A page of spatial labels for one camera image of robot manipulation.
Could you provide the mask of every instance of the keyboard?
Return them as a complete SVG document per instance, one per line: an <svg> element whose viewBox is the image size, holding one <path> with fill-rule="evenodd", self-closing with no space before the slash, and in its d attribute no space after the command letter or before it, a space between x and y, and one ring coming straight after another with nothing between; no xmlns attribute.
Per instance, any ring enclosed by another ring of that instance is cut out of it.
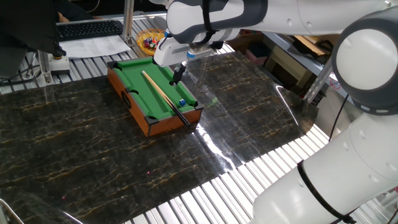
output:
<svg viewBox="0 0 398 224"><path fill-rule="evenodd" d="M120 35L123 25L120 21L94 21L57 25L59 41L80 40L93 37Z"/></svg>

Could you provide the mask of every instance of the black sleeve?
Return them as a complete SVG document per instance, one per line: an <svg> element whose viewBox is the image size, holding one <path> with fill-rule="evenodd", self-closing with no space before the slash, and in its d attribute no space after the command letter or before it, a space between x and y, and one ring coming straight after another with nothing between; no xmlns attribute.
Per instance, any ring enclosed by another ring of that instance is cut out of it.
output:
<svg viewBox="0 0 398 224"><path fill-rule="evenodd" d="M82 21L88 19L94 19L92 15L84 11L84 9L70 2L69 0L53 0L54 8L57 12L60 12L69 21Z"/></svg>

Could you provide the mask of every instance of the cable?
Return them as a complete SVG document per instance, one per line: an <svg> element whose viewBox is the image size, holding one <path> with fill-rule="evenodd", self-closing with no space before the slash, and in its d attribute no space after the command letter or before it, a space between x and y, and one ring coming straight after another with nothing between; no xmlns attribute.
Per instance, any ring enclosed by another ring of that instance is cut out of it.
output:
<svg viewBox="0 0 398 224"><path fill-rule="evenodd" d="M336 119L335 119L335 123L333 124L333 127L331 128L331 133L330 133L329 141L331 140L331 137L333 136L333 132L334 132L334 130L335 130L338 117L340 116L340 113L341 113L341 111L343 110L344 104L346 104L348 97L349 97L349 94L347 94L346 98L345 98L344 101L343 101L343 104L341 104L340 110L339 110L338 113L337 113L337 117L336 117Z"/></svg>
<svg viewBox="0 0 398 224"><path fill-rule="evenodd" d="M100 1L101 1L101 0L98 0L97 5L95 6L95 8L94 8L93 10L90 10L90 11L87 11L87 12L94 12L95 9L97 9L98 6L100 5Z"/></svg>
<svg viewBox="0 0 398 224"><path fill-rule="evenodd" d="M19 72L18 74L14 75L14 76L11 77L11 78L6 78L6 79L0 80L0 86L18 85L18 84L23 84L23 83L27 83L27 82L30 82L30 81L32 81L32 80L35 80L37 77L39 77L39 76L41 75L41 72L39 72L36 76L34 75L34 76L33 76L32 78L30 78L30 79L5 83L5 82L7 82L7 81L9 81L9 80L14 79L15 77L18 77L19 75L22 75L24 72L27 72L27 71L32 70L33 68L37 68L37 67L39 67L39 66L40 66L40 65L29 66L29 68L27 68L27 69L25 69L25 70Z"/></svg>
<svg viewBox="0 0 398 224"><path fill-rule="evenodd" d="M392 220L395 218L395 216L398 213L398 208L396 209L396 212L394 212L394 214L392 215L392 217L390 218L390 220L387 222L387 224L390 224L392 222Z"/></svg>

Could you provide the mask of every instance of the pool cue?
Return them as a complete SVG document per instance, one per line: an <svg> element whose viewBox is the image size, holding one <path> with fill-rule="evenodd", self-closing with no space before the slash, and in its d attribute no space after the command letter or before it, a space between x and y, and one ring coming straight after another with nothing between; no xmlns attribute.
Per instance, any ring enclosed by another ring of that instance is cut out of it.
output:
<svg viewBox="0 0 398 224"><path fill-rule="evenodd" d="M182 123L185 126L190 126L191 123L184 117L184 115L181 113L181 111L173 104L173 102L170 100L170 98L160 89L158 85L156 85L156 82L151 79L151 77L145 72L142 71L142 74L148 79L150 84L155 88L155 90L158 92L158 94L161 95L161 97L166 101L166 103L173 109L174 113L180 118Z"/></svg>

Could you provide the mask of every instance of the black marble surface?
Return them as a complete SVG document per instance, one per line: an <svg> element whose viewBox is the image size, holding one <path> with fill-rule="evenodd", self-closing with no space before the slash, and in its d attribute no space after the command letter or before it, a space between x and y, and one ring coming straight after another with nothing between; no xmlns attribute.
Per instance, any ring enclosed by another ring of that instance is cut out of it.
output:
<svg viewBox="0 0 398 224"><path fill-rule="evenodd" d="M312 127L316 108L239 53L188 71L200 123L151 138L106 77L0 96L0 198L25 223L122 223Z"/></svg>

